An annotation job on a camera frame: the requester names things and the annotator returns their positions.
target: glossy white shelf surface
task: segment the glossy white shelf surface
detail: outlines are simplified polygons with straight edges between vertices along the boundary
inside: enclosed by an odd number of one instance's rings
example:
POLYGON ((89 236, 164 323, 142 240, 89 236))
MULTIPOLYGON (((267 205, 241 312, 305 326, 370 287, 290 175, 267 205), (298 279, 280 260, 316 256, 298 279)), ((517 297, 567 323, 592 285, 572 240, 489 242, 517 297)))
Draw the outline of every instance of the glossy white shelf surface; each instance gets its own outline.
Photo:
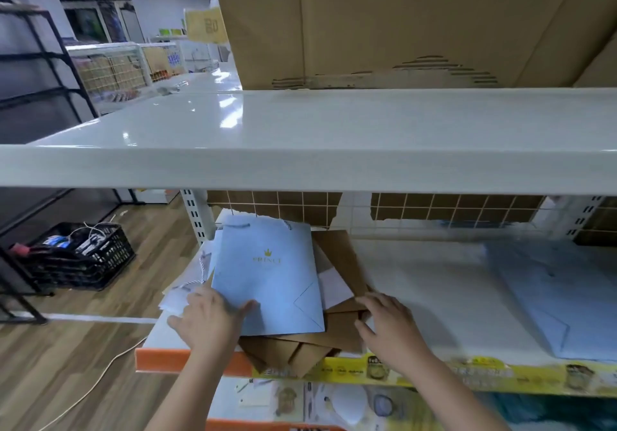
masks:
POLYGON ((614 195, 616 92, 179 93, 0 146, 0 186, 614 195))
MULTIPOLYGON (((426 342, 444 361, 474 356, 495 357, 510 365, 561 361, 532 334, 507 287, 489 269, 482 244, 363 239, 352 243, 367 283, 412 309, 426 342)), ((167 326, 168 317, 168 312, 162 313, 143 348, 188 348, 167 326)))

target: white metal shelf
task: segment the white metal shelf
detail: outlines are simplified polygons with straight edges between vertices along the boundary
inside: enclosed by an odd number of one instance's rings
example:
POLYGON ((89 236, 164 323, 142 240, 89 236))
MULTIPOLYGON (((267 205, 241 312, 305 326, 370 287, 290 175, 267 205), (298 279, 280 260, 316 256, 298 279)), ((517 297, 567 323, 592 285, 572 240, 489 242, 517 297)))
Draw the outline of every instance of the white metal shelf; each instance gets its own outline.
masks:
POLYGON ((615 195, 616 93, 181 93, 0 146, 0 185, 615 195))

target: cable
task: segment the cable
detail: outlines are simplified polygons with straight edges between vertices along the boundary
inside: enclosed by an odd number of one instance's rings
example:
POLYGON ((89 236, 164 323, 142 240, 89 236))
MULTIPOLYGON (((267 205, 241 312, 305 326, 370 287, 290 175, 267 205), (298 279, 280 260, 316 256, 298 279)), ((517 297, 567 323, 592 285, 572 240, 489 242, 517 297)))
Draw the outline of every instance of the cable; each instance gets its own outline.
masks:
POLYGON ((133 345, 131 348, 126 349, 125 351, 123 351, 122 353, 120 353, 119 355, 116 355, 112 361, 109 362, 109 364, 107 365, 107 367, 104 369, 104 371, 101 373, 101 376, 97 379, 97 381, 94 383, 94 385, 90 388, 90 390, 88 390, 77 402, 73 403, 73 405, 71 405, 70 407, 68 407, 64 412, 62 412, 61 414, 58 415, 58 417, 56 419, 51 420, 49 423, 47 423, 45 426, 43 426, 41 429, 39 429, 38 431, 43 431, 47 428, 49 428, 51 425, 53 425, 55 422, 57 422, 60 418, 63 418, 68 412, 70 412, 71 410, 73 410, 73 408, 75 408, 82 400, 84 400, 88 394, 90 392, 92 392, 94 390, 94 388, 99 384, 99 382, 101 381, 101 379, 103 379, 103 376, 105 375, 105 373, 107 372, 107 370, 110 368, 110 366, 113 364, 114 361, 116 361, 119 357, 126 355, 129 351, 131 351, 132 349, 137 348, 140 344, 142 344, 144 341, 146 341, 147 337, 144 337, 143 339, 141 339, 140 341, 138 341, 137 343, 135 343, 135 345, 133 345))

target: display shelf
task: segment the display shelf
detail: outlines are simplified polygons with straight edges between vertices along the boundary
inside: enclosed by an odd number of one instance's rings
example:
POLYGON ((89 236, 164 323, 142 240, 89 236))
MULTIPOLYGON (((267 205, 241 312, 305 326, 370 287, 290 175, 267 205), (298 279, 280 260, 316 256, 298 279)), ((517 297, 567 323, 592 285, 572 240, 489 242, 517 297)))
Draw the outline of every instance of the display shelf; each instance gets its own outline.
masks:
MULTIPOLYGON (((561 360, 533 334, 518 305, 490 271, 480 243, 353 239, 367 283, 409 306, 428 345, 474 390, 554 395, 617 396, 617 365, 561 360), (588 374, 571 371, 583 365, 588 374)), ((178 373, 189 350, 167 326, 163 312, 142 348, 136 369, 178 373)), ((362 357, 327 357, 306 380, 410 386, 390 372, 370 377, 362 357)), ((286 377, 289 371, 257 373, 243 352, 235 352, 226 374, 286 377)))
POLYGON ((0 146, 0 184, 615 195, 615 93, 169 95, 0 146))

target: wooden floor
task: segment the wooden floor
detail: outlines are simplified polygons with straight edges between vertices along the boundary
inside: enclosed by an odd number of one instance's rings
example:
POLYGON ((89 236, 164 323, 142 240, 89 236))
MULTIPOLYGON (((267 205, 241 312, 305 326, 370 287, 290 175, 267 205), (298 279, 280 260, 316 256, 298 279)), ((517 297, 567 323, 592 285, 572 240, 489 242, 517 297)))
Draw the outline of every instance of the wooden floor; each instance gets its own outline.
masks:
MULTIPOLYGON (((186 267, 197 242, 182 200, 127 206, 122 224, 137 256, 101 292, 58 290, 29 298, 41 312, 156 318, 161 291, 186 267)), ((144 338, 151 325, 50 321, 0 325, 0 430, 38 431, 98 379, 111 359, 144 338)), ((49 427, 53 431, 142 431, 175 376, 135 373, 133 353, 116 360, 97 388, 49 427)))

